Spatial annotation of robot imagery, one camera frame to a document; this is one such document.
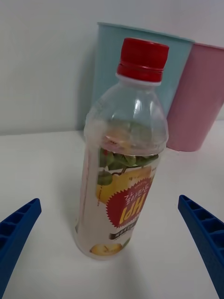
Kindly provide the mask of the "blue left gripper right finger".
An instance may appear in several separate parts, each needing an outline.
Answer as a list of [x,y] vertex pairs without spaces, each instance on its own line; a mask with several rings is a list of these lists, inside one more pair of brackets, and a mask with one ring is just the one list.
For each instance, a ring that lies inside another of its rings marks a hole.
[[182,215],[220,299],[224,298],[224,223],[185,195],[179,196]]

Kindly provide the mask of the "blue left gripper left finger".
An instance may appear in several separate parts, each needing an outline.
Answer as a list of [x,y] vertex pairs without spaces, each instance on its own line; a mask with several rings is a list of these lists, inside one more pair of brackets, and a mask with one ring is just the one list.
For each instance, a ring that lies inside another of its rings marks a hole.
[[0,223],[0,298],[3,297],[27,238],[42,212],[40,200],[31,200]]

